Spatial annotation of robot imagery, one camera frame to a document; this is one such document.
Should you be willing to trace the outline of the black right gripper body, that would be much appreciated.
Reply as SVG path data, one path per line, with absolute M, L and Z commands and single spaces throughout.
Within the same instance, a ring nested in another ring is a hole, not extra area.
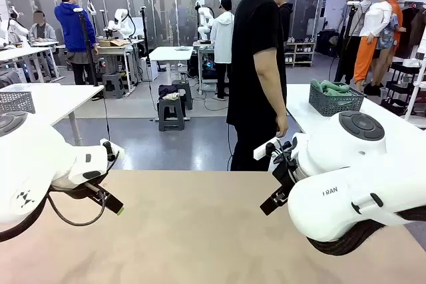
M 272 172 L 281 186 L 272 194 L 272 198 L 287 198 L 297 182 L 294 174 L 297 165 L 294 162 L 281 162 Z

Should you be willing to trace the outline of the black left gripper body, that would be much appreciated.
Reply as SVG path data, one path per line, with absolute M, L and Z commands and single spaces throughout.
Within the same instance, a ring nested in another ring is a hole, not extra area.
M 108 197 L 108 193 L 99 185 L 85 182 L 81 185 L 80 199 L 88 198 L 94 202 L 105 202 Z

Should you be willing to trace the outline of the grey plastic lattice basket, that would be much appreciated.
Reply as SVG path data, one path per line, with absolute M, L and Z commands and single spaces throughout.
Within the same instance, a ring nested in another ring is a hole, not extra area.
M 0 92 L 0 114 L 17 111 L 35 113 L 31 92 Z
M 359 111 L 365 97 L 364 93 L 349 86 L 350 96 L 326 96 L 310 85 L 309 104 L 322 116 L 330 117 L 339 112 Z

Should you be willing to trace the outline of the person's right forearm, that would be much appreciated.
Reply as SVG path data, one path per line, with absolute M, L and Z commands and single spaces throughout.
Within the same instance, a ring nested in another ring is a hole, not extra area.
M 274 109 L 279 121 L 287 120 L 286 105 L 284 102 L 280 76 L 277 69 L 265 69 L 258 73 L 262 90 L 268 99 L 271 107 Z

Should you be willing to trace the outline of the person's right hand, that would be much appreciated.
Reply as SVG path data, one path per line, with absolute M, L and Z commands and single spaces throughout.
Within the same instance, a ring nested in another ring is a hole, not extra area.
M 278 138 L 283 138 L 287 131 L 288 131 L 288 117 L 286 114 L 279 115 L 276 117 L 276 124 L 277 124 L 277 133 L 276 136 Z

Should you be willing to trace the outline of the grey plastic step stool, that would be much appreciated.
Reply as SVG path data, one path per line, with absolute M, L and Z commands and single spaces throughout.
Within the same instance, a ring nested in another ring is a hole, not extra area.
M 123 98 L 125 91 L 121 76 L 118 72 L 103 75 L 103 96 L 105 98 Z
M 181 90 L 184 91 L 184 94 L 181 96 L 181 98 L 184 101 L 185 107 L 188 110 L 192 110 L 193 106 L 192 106 L 192 91 L 191 91 L 191 86 L 188 80 L 174 80 L 172 81 L 172 85 L 174 85 L 178 91 L 180 92 Z
M 180 98 L 176 100 L 158 101 L 158 129 L 161 132 L 166 130 L 184 130 L 185 120 Z

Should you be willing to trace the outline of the dark and beige clothes pile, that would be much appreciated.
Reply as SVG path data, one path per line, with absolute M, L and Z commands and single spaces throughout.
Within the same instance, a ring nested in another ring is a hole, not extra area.
M 158 98 L 160 100 L 177 100 L 180 98 L 179 89 L 175 85 L 160 85 L 158 87 Z

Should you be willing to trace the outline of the low shoe shelf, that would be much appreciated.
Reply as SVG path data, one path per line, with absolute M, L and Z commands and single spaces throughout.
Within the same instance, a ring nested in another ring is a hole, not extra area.
M 311 67 L 314 59 L 315 43 L 288 43 L 284 52 L 287 67 Z

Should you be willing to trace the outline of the person in black T-shirt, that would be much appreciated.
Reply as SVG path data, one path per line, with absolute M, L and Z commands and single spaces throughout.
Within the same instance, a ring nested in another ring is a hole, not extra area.
M 279 8 L 274 0 L 241 0 L 235 14 L 232 38 L 227 123 L 237 142 L 230 169 L 265 172 L 269 160 L 255 160 L 253 151 L 276 136 L 276 113 L 271 107 L 258 73 L 277 69 L 286 105 L 284 40 Z

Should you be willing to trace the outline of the black luggage stack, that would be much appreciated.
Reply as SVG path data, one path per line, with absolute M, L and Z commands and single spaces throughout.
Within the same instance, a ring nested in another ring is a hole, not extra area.
M 337 52 L 339 33 L 335 29 L 322 30 L 317 34 L 316 52 L 334 57 Z

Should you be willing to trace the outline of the white robot workbench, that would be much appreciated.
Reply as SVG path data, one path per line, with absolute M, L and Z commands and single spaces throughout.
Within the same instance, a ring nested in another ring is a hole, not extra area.
M 142 81 L 138 44 L 132 41 L 125 47 L 99 47 L 102 79 L 104 74 L 118 72 L 124 85 L 123 97 L 131 95 Z

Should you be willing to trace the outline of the mannequin with orange trousers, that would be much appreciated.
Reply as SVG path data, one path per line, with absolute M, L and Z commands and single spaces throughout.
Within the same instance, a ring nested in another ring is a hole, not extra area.
M 392 14 L 387 0 L 372 3 L 365 14 L 364 25 L 360 32 L 360 44 L 354 67 L 354 81 L 357 91 L 361 92 L 367 77 L 380 32 L 388 25 Z

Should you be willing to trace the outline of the black tripod pole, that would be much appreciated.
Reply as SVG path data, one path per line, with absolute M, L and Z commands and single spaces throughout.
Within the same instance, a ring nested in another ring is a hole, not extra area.
M 149 56 L 149 48 L 148 48 L 148 35 L 146 30 L 146 15 L 145 15 L 146 7 L 142 6 L 140 8 L 140 14 L 142 17 L 143 22 L 143 33 L 144 33 L 144 47 L 145 47 L 145 53 L 146 53 L 146 63 L 147 65 L 150 65 L 150 56 Z
M 86 47 L 87 57 L 88 57 L 88 60 L 89 60 L 89 66 L 90 66 L 90 69 L 91 69 L 91 75 L 92 75 L 92 78 L 93 78 L 93 85 L 98 86 L 97 77 L 96 77 L 96 73 L 95 73 L 95 64 L 94 64 L 93 54 L 92 54 L 92 49 L 91 49 L 91 42 L 90 42 L 90 39 L 89 39 L 89 35 L 87 33 L 87 25 L 86 25 L 85 15 L 83 13 L 83 8 L 76 7 L 76 8 L 73 9 L 73 11 L 79 16 L 79 20 L 80 20 L 80 23 L 81 23 L 81 29 L 82 29 L 83 35 L 85 37 L 85 47 Z

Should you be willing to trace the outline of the brown cardboard box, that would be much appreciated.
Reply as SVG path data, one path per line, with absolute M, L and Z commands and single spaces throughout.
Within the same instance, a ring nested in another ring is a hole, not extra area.
M 99 41 L 100 47 L 125 47 L 130 42 L 126 39 L 101 39 Z

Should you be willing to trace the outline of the person in white hoodie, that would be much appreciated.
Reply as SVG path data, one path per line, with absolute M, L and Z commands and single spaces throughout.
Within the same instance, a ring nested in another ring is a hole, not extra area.
M 214 64 L 217 74 L 216 100 L 225 100 L 225 76 L 232 63 L 232 37 L 234 30 L 234 14 L 232 0 L 220 0 L 221 14 L 215 18 L 210 40 L 214 45 Z

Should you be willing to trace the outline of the black shelf trolley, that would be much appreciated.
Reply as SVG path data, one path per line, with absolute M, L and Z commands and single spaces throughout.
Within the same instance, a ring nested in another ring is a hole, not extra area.
M 383 87 L 385 94 L 380 105 L 388 111 L 402 116 L 409 106 L 420 68 L 405 67 L 402 62 L 396 62 L 391 64 L 388 71 L 392 72 L 392 77 Z M 419 89 L 411 114 L 426 116 L 426 88 Z

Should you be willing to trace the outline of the long white work desk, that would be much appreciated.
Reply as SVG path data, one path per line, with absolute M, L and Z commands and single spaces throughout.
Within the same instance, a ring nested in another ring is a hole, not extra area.
M 54 59 L 52 59 L 55 77 L 51 76 L 46 58 L 53 55 L 52 47 L 21 47 L 0 50 L 0 70 L 14 70 L 22 82 L 57 82 L 64 78 Z

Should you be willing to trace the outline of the white height-adjustable desk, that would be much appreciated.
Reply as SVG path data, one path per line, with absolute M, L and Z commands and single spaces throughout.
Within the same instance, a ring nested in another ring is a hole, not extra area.
M 172 71 L 171 63 L 176 63 L 176 70 L 178 71 L 178 62 L 187 61 L 192 55 L 193 47 L 157 47 L 150 53 L 150 60 L 152 63 L 155 62 L 165 62 L 166 63 L 166 84 L 163 85 L 172 85 Z M 184 101 L 181 98 L 182 109 L 184 113 Z M 185 122 L 188 120 L 186 114 L 184 113 Z

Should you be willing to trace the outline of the person in black hoodie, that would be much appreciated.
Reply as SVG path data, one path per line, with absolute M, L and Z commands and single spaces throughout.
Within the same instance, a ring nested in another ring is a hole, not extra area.
M 290 32 L 290 18 L 293 12 L 293 5 L 291 3 L 288 3 L 287 0 L 274 1 L 276 2 L 280 12 L 283 30 L 283 40 L 285 43 L 287 43 Z

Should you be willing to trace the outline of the seated person in grey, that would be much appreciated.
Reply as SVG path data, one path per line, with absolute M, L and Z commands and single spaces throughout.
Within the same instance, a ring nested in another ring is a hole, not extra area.
M 57 41 L 54 28 L 46 22 L 44 12 L 40 10 L 33 13 L 33 24 L 29 29 L 29 40 L 31 43 Z

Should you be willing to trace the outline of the person in blue hoodie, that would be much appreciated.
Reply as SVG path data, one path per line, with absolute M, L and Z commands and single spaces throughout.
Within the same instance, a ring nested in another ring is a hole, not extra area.
M 55 7 L 55 17 L 61 24 L 66 47 L 66 60 L 72 66 L 76 85 L 94 84 L 94 78 L 88 54 L 86 38 L 90 42 L 92 55 L 97 51 L 95 30 L 87 12 L 77 4 L 77 0 L 61 0 Z

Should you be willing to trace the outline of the mannequin with grey top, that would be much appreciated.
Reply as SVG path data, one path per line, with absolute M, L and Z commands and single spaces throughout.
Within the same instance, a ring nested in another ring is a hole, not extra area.
M 352 37 L 358 37 L 364 25 L 365 14 L 371 6 L 371 0 L 361 0 L 359 5 L 356 5 L 356 11 L 354 13 L 351 29 L 349 35 Z

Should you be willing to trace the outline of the dark garments on rack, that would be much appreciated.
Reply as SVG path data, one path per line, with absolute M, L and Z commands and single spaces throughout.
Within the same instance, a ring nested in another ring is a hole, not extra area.
M 414 46 L 419 46 L 424 28 L 426 27 L 426 4 L 406 1 L 402 7 L 403 27 L 406 32 L 401 34 L 395 56 L 408 59 Z

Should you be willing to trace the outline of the mannequin with orange shirt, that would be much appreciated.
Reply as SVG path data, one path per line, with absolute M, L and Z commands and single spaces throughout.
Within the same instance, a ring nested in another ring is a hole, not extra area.
M 387 0 L 387 2 L 391 5 L 392 14 L 388 25 L 379 34 L 376 49 L 380 50 L 380 54 L 373 69 L 373 78 L 363 90 L 364 94 L 370 96 L 380 96 L 383 86 L 382 78 L 393 62 L 401 34 L 406 32 L 406 28 L 403 27 L 403 13 L 398 0 Z

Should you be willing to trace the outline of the white tube frame rack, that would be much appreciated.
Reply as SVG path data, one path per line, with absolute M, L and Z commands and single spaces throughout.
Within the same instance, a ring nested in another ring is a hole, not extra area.
M 405 113 L 404 119 L 411 123 L 412 125 L 426 130 L 426 116 L 416 116 L 412 115 L 413 107 L 417 98 L 417 95 L 420 89 L 426 89 L 426 80 L 423 80 L 424 75 L 426 73 L 426 36 L 423 35 L 419 47 L 417 49 L 417 55 L 419 57 L 419 74 L 417 75 L 417 79 L 413 83 L 413 92 L 407 107 L 407 111 Z

